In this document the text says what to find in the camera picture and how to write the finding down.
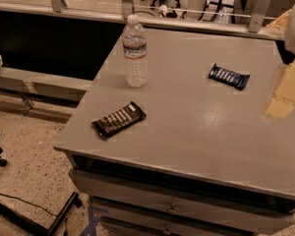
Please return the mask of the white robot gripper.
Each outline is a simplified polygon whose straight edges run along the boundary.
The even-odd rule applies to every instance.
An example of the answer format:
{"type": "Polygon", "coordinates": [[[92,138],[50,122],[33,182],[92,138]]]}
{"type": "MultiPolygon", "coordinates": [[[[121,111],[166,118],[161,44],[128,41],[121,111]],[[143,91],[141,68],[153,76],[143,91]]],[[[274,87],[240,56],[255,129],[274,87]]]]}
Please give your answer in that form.
{"type": "MultiPolygon", "coordinates": [[[[295,54],[295,4],[288,17],[285,31],[285,48],[295,54]]],[[[295,60],[280,65],[271,83],[264,116],[272,120],[286,118],[295,108],[295,60]]]]}

